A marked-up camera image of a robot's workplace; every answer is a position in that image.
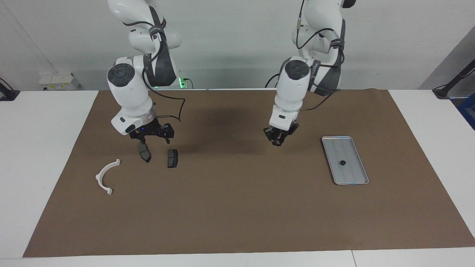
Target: cable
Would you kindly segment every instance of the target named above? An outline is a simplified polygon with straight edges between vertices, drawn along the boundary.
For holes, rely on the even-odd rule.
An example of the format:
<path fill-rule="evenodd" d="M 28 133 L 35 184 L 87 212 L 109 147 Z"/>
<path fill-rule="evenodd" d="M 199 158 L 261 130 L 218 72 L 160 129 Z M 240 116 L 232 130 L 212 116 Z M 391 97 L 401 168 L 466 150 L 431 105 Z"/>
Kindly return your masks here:
<path fill-rule="evenodd" d="M 332 93 L 331 95 L 328 95 L 324 100 L 322 100 L 320 103 L 318 103 L 318 105 L 312 107 L 312 108 L 303 108 L 301 109 L 300 111 L 310 111 L 310 110 L 314 110 L 318 107 L 320 107 L 323 103 L 325 103 L 325 101 L 328 100 L 328 98 L 330 98 L 334 93 Z"/>
<path fill-rule="evenodd" d="M 10 89 L 13 91 L 13 87 L 11 87 L 11 85 L 9 85 L 4 79 L 0 78 L 0 80 L 6 85 L 8 85 L 8 87 L 10 87 Z"/>
<path fill-rule="evenodd" d="M 147 24 L 147 25 L 150 25 L 150 26 L 152 26 L 152 27 L 155 26 L 155 25 L 153 25 L 153 24 L 151 24 L 150 22 L 147 22 L 147 21 L 138 21 L 138 22 L 134 22 L 134 23 L 125 23 L 125 22 L 123 22 L 123 24 L 124 24 L 125 26 L 135 26 L 135 25 L 137 25 L 137 24 Z"/>
<path fill-rule="evenodd" d="M 191 88 L 195 89 L 195 86 L 193 85 L 193 81 L 190 78 L 184 78 L 184 81 L 190 81 L 191 82 Z"/>
<path fill-rule="evenodd" d="M 309 38 L 301 47 L 298 46 L 298 34 L 297 34 L 297 37 L 295 38 L 295 45 L 297 46 L 297 49 L 302 49 L 302 48 L 304 48 L 304 46 L 305 46 L 306 44 L 308 44 L 308 42 L 310 42 L 310 41 L 315 37 L 315 35 L 321 33 L 321 32 L 324 31 L 324 30 L 331 30 L 331 31 L 334 31 L 332 28 L 323 28 L 323 29 L 321 29 L 321 30 L 315 32 L 314 34 L 312 34 L 312 36 L 310 36 L 310 38 Z"/>
<path fill-rule="evenodd" d="M 298 13 L 298 19 L 297 19 L 297 36 L 295 38 L 295 45 L 298 48 L 298 34 L 300 32 L 300 27 L 302 26 L 302 10 L 304 9 L 304 3 L 305 0 L 302 0 L 302 5 L 300 6 L 300 12 Z"/>
<path fill-rule="evenodd" d="M 155 55 L 150 59 L 150 62 L 153 62 L 153 61 L 158 57 L 158 55 L 162 52 L 162 50 L 163 50 L 163 40 L 164 40 L 164 39 L 166 40 L 166 37 L 165 37 L 165 34 L 163 34 L 163 33 L 159 33 L 159 35 L 160 35 L 160 39 L 161 39 L 161 40 L 160 40 L 160 48 L 158 49 L 157 54 L 155 54 Z"/>
<path fill-rule="evenodd" d="M 161 97 L 164 97 L 164 98 L 168 98 L 168 99 L 173 99 L 173 100 L 182 100 L 183 102 L 181 103 L 181 106 L 180 106 L 180 111 L 178 112 L 178 117 L 177 116 L 173 116 L 173 115 L 159 115 L 159 116 L 156 116 L 157 118 L 174 118 L 174 119 L 177 119 L 179 122 L 181 122 L 181 112 L 183 110 L 183 106 L 185 105 L 185 101 L 186 99 L 185 98 L 181 98 L 181 97 L 173 97 L 173 96 L 168 96 L 168 95 L 163 95 L 163 94 L 160 94 L 159 92 L 153 90 L 147 83 L 147 81 L 145 80 L 145 68 L 143 69 L 142 71 L 142 80 L 143 82 L 145 83 L 145 86 L 147 86 L 147 88 L 154 92 L 155 94 L 161 96 Z"/>
<path fill-rule="evenodd" d="M 343 50 L 339 48 L 338 53 L 340 54 L 341 60 L 338 64 L 335 65 L 319 65 L 320 67 L 339 67 L 343 65 L 343 62 L 345 62 L 345 54 L 343 53 Z"/>
<path fill-rule="evenodd" d="M 277 76 L 280 76 L 280 73 L 277 73 L 276 75 L 270 77 L 270 79 L 267 81 L 266 86 L 264 88 L 267 88 L 267 86 L 270 84 L 270 82 Z"/>

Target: brown paper mat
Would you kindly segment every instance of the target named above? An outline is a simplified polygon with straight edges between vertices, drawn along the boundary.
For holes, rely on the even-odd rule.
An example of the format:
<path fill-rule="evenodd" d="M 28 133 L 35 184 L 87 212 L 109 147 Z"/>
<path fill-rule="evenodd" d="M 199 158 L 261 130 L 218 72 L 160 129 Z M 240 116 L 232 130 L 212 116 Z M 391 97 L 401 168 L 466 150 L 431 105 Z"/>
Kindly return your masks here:
<path fill-rule="evenodd" d="M 137 141 L 110 125 L 119 110 L 98 94 L 25 257 L 473 247 L 470 234 L 387 91 L 343 91 L 302 112 L 273 147 L 273 91 L 185 96 L 175 139 Z M 159 113 L 180 102 L 152 95 Z M 309 95 L 305 107 L 321 101 Z M 370 183 L 333 183 L 320 138 L 353 137 Z M 167 169 L 167 150 L 178 168 Z M 95 175 L 121 159 L 104 177 Z"/>

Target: black mount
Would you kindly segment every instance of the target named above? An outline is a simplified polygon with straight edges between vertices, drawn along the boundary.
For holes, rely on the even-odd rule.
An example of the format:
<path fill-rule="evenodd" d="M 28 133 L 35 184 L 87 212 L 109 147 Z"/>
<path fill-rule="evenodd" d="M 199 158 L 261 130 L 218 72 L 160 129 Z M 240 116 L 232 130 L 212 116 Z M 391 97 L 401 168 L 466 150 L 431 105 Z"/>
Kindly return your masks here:
<path fill-rule="evenodd" d="M 343 6 L 342 6 L 342 7 L 343 7 L 344 9 L 349 9 L 349 8 L 351 8 L 352 6 L 355 5 L 355 2 L 356 2 L 356 0 L 345 0 L 345 1 L 343 2 Z"/>
<path fill-rule="evenodd" d="M 436 95 L 438 99 L 450 99 L 448 97 L 448 92 L 461 80 L 465 79 L 467 76 L 472 74 L 472 71 L 475 71 L 475 59 L 470 62 L 457 76 L 455 76 L 445 87 L 441 89 L 432 89 L 432 92 Z"/>
<path fill-rule="evenodd" d="M 273 145 L 281 146 L 284 143 L 285 138 L 288 135 L 292 135 L 297 130 L 298 126 L 298 122 L 294 121 L 288 131 L 284 131 L 275 127 L 269 127 L 264 129 L 264 133 Z"/>
<path fill-rule="evenodd" d="M 17 98 L 18 94 L 20 91 L 18 90 L 9 90 L 7 89 L 2 83 L 0 83 L 0 92 L 4 94 L 2 98 L 0 98 L 0 101 L 13 101 L 15 98 Z"/>
<path fill-rule="evenodd" d="M 155 118 L 150 123 L 137 128 L 135 131 L 129 133 L 130 138 L 140 140 L 139 143 L 139 153 L 143 160 L 147 163 L 150 162 L 152 156 L 148 151 L 147 145 L 145 144 L 145 137 L 147 135 L 155 135 L 161 138 L 164 138 L 165 141 L 170 144 L 170 140 L 175 136 L 175 131 L 173 130 L 171 124 L 160 125 L 158 119 Z"/>

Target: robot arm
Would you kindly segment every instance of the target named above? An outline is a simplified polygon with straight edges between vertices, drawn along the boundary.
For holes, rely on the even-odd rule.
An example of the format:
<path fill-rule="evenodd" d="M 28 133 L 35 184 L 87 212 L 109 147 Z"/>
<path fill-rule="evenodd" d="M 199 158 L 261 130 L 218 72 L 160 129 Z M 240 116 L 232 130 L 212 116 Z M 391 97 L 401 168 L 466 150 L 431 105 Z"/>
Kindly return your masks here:
<path fill-rule="evenodd" d="M 300 56 L 287 59 L 281 66 L 270 127 L 264 129 L 273 145 L 281 146 L 298 128 L 296 119 L 307 91 L 322 96 L 339 91 L 345 36 L 341 8 L 349 8 L 354 2 L 307 1 L 304 14 L 308 25 L 301 26 L 299 17 L 292 35 Z"/>
<path fill-rule="evenodd" d="M 126 26 L 136 26 L 129 39 L 137 50 L 144 53 L 117 59 L 107 73 L 111 92 L 122 107 L 111 123 L 122 135 L 128 134 L 132 139 L 139 139 L 143 146 L 147 135 L 162 137 L 167 143 L 174 136 L 170 124 L 159 124 L 155 104 L 148 96 L 148 88 L 169 86 L 178 76 L 165 34 L 166 20 L 154 6 L 152 0 L 109 0 L 109 8 L 114 15 Z M 147 38 L 136 33 L 139 31 L 145 31 L 143 35 Z M 171 35 L 173 47 L 180 46 L 179 36 Z M 142 157 L 147 162 L 150 160 L 149 154 Z"/>

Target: aluminum tray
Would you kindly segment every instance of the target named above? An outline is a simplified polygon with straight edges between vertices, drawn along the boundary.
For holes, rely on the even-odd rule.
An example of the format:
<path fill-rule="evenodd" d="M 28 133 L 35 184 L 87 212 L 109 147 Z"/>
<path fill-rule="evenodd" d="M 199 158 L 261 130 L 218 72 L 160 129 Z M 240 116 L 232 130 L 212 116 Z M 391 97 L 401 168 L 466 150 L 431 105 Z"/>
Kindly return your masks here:
<path fill-rule="evenodd" d="M 369 182 L 350 136 L 324 136 L 322 143 L 336 184 L 367 184 Z"/>

